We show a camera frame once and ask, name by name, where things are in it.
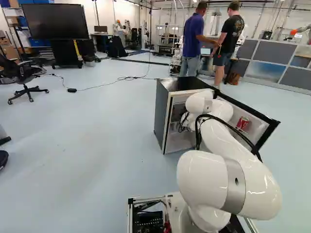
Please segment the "hand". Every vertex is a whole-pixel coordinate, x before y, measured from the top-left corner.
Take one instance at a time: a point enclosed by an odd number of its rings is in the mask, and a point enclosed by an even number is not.
[[[217,46],[217,47],[219,47],[219,46],[220,46],[220,44],[218,43],[218,41],[217,41],[217,40],[214,40],[214,43],[213,43],[213,44],[214,44],[214,46],[215,46],[215,47],[216,47],[216,46]]]
[[[213,52],[210,54],[210,57],[213,57],[216,53],[217,49],[213,49]]]

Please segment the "tv stand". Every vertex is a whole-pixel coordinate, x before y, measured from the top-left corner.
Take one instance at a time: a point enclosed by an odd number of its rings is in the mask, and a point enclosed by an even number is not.
[[[55,66],[82,68],[83,62],[78,59],[73,40],[51,40],[51,47],[55,57],[53,69]]]

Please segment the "computer monitor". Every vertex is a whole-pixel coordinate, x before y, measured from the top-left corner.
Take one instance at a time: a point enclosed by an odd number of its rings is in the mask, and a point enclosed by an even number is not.
[[[94,31],[96,31],[98,33],[107,33],[108,28],[107,28],[107,26],[94,26]]]
[[[201,48],[201,55],[210,55],[210,49]]]
[[[80,4],[22,4],[34,39],[89,39]]]

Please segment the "cardboard box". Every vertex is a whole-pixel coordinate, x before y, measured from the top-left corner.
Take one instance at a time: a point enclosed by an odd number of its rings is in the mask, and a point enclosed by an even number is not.
[[[32,53],[32,48],[24,48],[25,49],[25,52],[26,53]],[[18,52],[20,53],[20,54],[22,54],[23,53],[23,50],[21,49],[21,48],[17,48],[17,50],[18,50]]]
[[[11,7],[19,8],[18,0],[9,0],[9,3]]]
[[[19,58],[17,50],[12,45],[2,46],[7,59]]]
[[[0,39],[0,45],[9,45],[10,41],[8,38],[1,38]]]
[[[9,24],[18,24],[18,17],[17,16],[10,16],[6,18]]]

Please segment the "white robotic arm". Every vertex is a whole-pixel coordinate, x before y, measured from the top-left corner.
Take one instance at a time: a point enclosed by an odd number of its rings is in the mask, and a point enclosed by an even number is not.
[[[297,28],[297,29],[294,29],[294,30],[291,30],[290,32],[290,36],[285,38],[284,40],[292,40],[293,37],[296,35],[296,33],[302,33],[302,32],[305,32],[306,30],[309,30],[309,40],[308,40],[308,45],[311,45],[311,24],[307,25],[306,27],[301,27],[301,28]]]
[[[119,36],[119,27],[123,28],[123,26],[121,25],[120,20],[116,20],[116,22],[112,25],[113,28],[113,35],[114,36]]]
[[[183,126],[192,130],[202,113],[225,122],[233,115],[233,107],[213,100],[209,90],[190,96],[186,108],[190,114]],[[200,130],[210,152],[187,151],[177,165],[179,190],[196,226],[214,233],[226,226],[230,213],[258,220],[276,216],[282,196],[269,169],[217,120],[201,121]]]

